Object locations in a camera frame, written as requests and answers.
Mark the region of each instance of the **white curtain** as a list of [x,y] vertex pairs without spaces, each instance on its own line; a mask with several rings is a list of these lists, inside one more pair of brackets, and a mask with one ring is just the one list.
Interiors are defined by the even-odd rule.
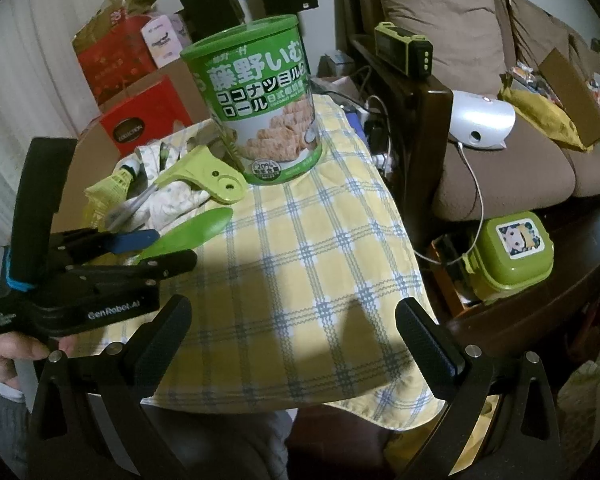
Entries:
[[0,1],[0,244],[30,140],[76,136],[98,115],[71,38],[101,1]]

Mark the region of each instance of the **green cylindrical can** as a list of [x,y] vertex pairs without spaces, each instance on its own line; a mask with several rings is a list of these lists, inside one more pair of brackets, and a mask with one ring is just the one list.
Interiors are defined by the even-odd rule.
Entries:
[[180,57],[248,182],[286,182],[315,165],[322,146],[298,18],[239,25],[191,45]]

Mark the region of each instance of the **sticker on lunch box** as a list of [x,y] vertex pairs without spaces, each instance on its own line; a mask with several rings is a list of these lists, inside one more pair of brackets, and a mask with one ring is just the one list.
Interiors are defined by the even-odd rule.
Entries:
[[531,218],[496,225],[496,231],[504,250],[512,260],[544,251],[544,240]]

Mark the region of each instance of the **metal screw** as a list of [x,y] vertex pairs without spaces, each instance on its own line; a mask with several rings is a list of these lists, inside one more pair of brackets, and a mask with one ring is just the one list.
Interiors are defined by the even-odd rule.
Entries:
[[117,355],[122,352],[124,347],[120,341],[116,341],[115,343],[109,343],[104,351],[109,355]]
[[60,359],[62,359],[63,356],[64,352],[62,350],[54,350],[53,352],[51,352],[51,354],[49,354],[48,359],[52,363],[57,363]]
[[538,354],[536,354],[535,352],[527,352],[526,360],[529,361],[530,363],[537,365],[540,362],[540,356]]
[[482,355],[482,350],[477,345],[467,345],[464,351],[469,357],[478,358]]

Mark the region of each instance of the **sofa armrest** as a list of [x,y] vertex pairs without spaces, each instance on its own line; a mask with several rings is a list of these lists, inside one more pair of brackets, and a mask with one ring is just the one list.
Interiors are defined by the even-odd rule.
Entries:
[[453,94],[433,76],[410,79],[379,59],[372,36],[355,34],[349,41],[371,66],[374,90],[388,108],[392,142],[400,155],[392,193],[411,242],[423,248],[439,223],[431,204],[442,177]]

